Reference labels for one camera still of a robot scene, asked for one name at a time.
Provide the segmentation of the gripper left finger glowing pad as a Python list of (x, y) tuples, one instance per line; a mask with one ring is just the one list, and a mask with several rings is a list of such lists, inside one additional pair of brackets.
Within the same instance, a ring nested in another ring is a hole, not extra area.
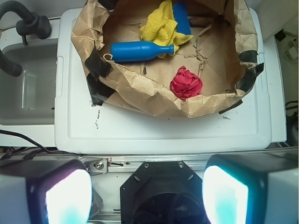
[(1, 160), (2, 224), (86, 224), (92, 180), (79, 160)]

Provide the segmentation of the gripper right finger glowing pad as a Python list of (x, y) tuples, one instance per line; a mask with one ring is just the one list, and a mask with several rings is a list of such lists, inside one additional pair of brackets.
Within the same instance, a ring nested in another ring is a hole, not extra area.
[(297, 224), (296, 154), (214, 154), (203, 174), (202, 198), (212, 224)]

